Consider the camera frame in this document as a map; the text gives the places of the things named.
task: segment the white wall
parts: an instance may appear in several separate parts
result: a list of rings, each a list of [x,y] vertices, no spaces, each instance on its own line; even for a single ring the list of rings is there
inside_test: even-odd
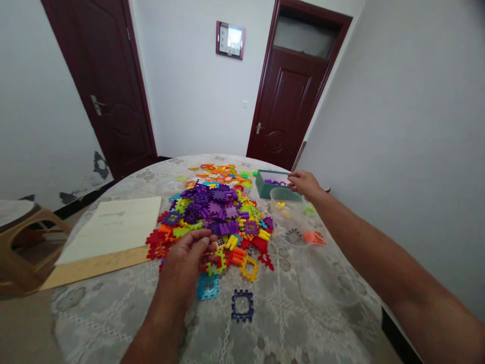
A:
[[[364,0],[309,3],[355,19]],[[159,155],[246,155],[273,6],[273,0],[130,0]],[[218,20],[246,28],[243,61],[216,55]]]
[[[82,196],[112,180],[94,172],[94,131],[39,0],[0,3],[0,199]]]
[[[298,168],[485,320],[485,9],[368,0]]]

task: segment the paper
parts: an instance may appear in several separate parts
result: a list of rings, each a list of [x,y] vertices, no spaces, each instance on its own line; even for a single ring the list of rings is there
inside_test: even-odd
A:
[[[75,263],[58,265],[39,290],[60,287],[147,262],[149,261],[147,259],[148,250],[149,246],[147,245]]]
[[[161,202],[162,198],[157,196],[100,203],[56,265],[145,245],[157,226]]]

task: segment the door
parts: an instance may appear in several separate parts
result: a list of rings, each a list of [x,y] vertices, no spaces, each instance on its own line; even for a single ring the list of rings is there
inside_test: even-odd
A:
[[[291,170],[327,66],[325,58],[273,47],[249,157]]]
[[[126,0],[41,0],[115,179],[157,154]]]

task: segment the lace tablecloth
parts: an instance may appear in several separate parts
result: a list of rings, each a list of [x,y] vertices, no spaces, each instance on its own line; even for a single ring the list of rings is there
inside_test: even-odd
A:
[[[193,155],[151,165],[120,181],[93,203],[81,217],[69,240],[86,224],[99,202],[166,195],[164,185],[195,172],[205,163],[234,164],[238,171],[283,169],[251,158],[231,155]],[[269,200],[260,199],[256,186],[250,198],[267,216]],[[162,198],[161,211],[169,208]],[[221,277],[215,299],[198,301],[185,318],[180,362],[196,363],[342,363],[371,362],[380,330],[380,299],[351,268],[320,220],[311,227],[323,234],[335,257],[338,282],[351,279],[357,304],[345,307],[334,300],[315,305],[302,295],[298,260],[292,249],[270,241],[274,271],[260,265],[254,283],[231,267]],[[55,335],[67,362],[116,363],[136,335],[152,300],[158,280],[158,261],[136,265],[54,290],[52,312]],[[346,277],[349,271],[353,277]],[[254,296],[252,322],[231,319],[234,289]]]

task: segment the pile of toy blocks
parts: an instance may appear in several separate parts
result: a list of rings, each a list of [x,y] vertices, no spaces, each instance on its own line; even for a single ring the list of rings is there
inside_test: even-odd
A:
[[[238,174],[234,165],[203,164],[197,168],[206,173],[186,182],[187,189],[170,198],[171,206],[159,217],[160,227],[147,238],[150,245],[148,258],[164,258],[170,248],[191,230],[210,229],[219,239],[214,253],[216,260],[207,263],[199,279],[198,297],[201,300],[217,297],[219,280],[231,265],[251,282],[258,275],[258,263],[248,254],[259,254],[258,261],[274,270],[268,254],[268,242],[273,232],[273,220],[265,217],[257,203],[249,199],[252,181],[247,172]]]

